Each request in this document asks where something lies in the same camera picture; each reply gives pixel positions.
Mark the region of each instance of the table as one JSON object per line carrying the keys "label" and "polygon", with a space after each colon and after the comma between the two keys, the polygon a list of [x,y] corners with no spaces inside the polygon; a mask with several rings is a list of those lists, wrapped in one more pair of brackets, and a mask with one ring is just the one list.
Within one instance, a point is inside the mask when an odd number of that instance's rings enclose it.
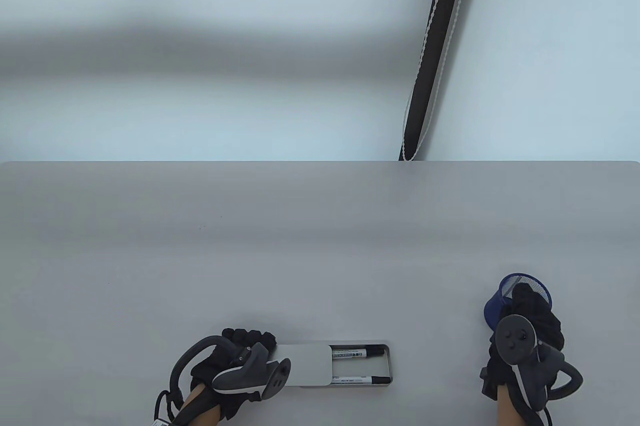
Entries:
{"label": "table", "polygon": [[541,278],[585,376],[556,424],[638,424],[636,163],[6,163],[4,424],[144,426],[226,326],[386,340],[389,388],[287,388],[234,424],[495,424],[482,308]]}

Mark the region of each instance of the white wall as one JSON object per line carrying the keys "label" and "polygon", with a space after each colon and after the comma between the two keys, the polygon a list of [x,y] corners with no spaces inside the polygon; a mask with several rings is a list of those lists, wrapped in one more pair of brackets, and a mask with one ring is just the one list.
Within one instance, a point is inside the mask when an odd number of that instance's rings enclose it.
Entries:
{"label": "white wall", "polygon": [[640,0],[464,0],[461,20],[423,158],[640,160]]}
{"label": "white wall", "polygon": [[397,159],[431,0],[0,0],[0,161]]}

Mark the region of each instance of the whiteboard marker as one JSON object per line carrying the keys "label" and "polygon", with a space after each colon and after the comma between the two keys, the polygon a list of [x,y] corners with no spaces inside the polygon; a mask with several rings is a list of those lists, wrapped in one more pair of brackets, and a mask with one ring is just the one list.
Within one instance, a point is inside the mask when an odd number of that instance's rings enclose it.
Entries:
{"label": "whiteboard marker", "polygon": [[332,385],[390,385],[389,376],[334,376]]}
{"label": "whiteboard marker", "polygon": [[350,360],[352,358],[371,358],[382,356],[385,349],[382,346],[366,346],[358,349],[334,349],[331,351],[332,360]]}

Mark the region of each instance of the blue pen holder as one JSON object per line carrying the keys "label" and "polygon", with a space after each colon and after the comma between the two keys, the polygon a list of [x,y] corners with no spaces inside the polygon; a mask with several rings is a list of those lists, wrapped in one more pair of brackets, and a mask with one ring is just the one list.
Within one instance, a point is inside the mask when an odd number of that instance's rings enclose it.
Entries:
{"label": "blue pen holder", "polygon": [[531,286],[531,289],[536,293],[539,293],[551,307],[551,294],[540,280],[534,278],[531,275],[525,273],[512,273],[505,276],[498,286],[498,291],[495,292],[491,299],[487,301],[484,306],[484,320],[489,325],[489,328],[496,330],[498,322],[500,321],[500,312],[503,310],[504,305],[512,304],[512,293],[515,285],[518,283],[527,283]]}

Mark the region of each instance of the glove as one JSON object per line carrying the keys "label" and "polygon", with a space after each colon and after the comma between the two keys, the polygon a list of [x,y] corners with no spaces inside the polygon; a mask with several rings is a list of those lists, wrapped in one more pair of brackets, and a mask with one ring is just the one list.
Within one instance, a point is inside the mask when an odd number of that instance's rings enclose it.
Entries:
{"label": "glove", "polygon": [[[269,353],[273,353],[276,348],[276,339],[271,333],[265,332],[262,334],[259,331],[251,330],[247,333],[247,330],[234,330],[233,328],[226,328],[222,332],[222,336],[231,340],[234,344],[242,347],[253,347],[256,343],[261,343]],[[236,394],[226,395],[220,394],[211,388],[211,382],[220,372],[229,369],[231,358],[222,348],[215,348],[213,353],[199,362],[191,370],[191,385],[190,388],[193,391],[196,386],[203,383],[206,389],[206,396],[210,398],[210,401],[215,405],[220,405],[220,419],[230,420],[240,409],[242,403],[245,401],[260,401],[260,394]]]}
{"label": "glove", "polygon": [[[564,348],[565,337],[563,337],[560,329],[560,321],[551,312],[551,307],[549,307],[546,300],[533,291],[530,285],[526,283],[515,285],[512,293],[512,303],[502,308],[500,319],[512,314],[521,315],[528,319],[533,325],[539,340],[549,344],[549,346],[553,346],[558,351]],[[495,334],[491,336],[489,362],[483,379],[486,380],[483,393],[494,401],[498,400],[499,385],[513,385],[514,389],[518,388],[514,370],[498,354]],[[551,388],[555,382],[556,379],[554,378],[547,385],[547,388]]]}

